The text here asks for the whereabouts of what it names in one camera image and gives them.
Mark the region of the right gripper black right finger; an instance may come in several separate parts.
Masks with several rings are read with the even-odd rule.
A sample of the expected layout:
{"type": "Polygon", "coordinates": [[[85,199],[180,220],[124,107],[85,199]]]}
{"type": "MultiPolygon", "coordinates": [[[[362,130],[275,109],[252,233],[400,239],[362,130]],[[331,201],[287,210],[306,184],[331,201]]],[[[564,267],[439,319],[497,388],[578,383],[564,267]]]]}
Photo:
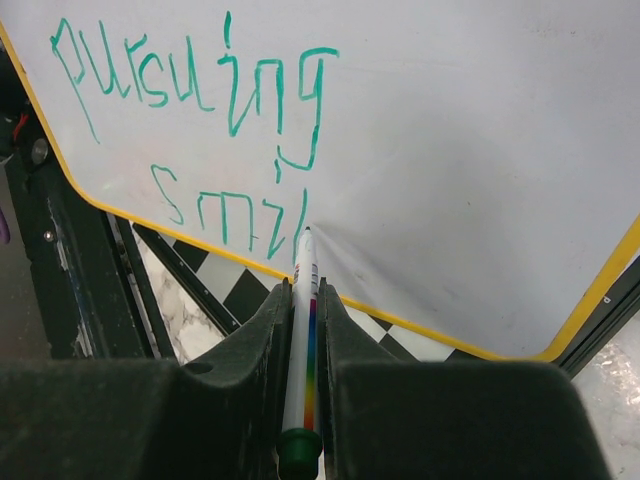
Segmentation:
{"type": "Polygon", "coordinates": [[[330,479],[607,479],[569,377],[546,363],[395,358],[318,293],[330,479]]]}

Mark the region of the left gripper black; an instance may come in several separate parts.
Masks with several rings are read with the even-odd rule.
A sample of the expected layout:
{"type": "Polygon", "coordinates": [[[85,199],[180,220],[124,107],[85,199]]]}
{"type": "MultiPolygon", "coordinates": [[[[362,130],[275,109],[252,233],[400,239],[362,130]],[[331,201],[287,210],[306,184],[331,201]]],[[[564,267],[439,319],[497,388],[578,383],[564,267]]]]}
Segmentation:
{"type": "Polygon", "coordinates": [[[1,164],[19,158],[28,172],[55,159],[8,51],[1,45],[1,164]]]}

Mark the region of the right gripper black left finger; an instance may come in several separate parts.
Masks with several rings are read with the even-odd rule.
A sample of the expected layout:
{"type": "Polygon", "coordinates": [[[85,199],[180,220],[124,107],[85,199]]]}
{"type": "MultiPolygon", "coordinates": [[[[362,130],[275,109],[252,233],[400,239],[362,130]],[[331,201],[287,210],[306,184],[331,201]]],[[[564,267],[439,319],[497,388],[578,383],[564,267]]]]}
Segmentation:
{"type": "Polygon", "coordinates": [[[5,479],[272,479],[289,284],[187,364],[51,360],[1,366],[5,479]]]}

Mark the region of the white whiteboard marker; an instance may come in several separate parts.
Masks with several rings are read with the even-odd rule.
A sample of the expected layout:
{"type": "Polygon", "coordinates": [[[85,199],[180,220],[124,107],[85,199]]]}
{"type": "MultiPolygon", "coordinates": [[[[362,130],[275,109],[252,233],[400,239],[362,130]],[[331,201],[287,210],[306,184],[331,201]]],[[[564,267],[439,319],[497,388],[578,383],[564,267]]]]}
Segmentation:
{"type": "Polygon", "coordinates": [[[276,445],[281,479],[315,479],[323,450],[317,364],[319,272],[314,238],[305,228],[292,286],[292,330],[281,434],[276,445]]]}

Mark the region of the yellow framed whiteboard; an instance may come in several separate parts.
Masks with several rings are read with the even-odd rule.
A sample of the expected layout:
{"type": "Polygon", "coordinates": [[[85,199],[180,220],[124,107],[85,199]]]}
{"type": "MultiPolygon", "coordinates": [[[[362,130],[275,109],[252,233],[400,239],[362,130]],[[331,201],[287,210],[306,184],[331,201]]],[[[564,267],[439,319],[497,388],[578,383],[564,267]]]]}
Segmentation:
{"type": "Polygon", "coordinates": [[[639,250],[635,1],[5,1],[92,205],[344,302],[556,359],[639,250]]]}

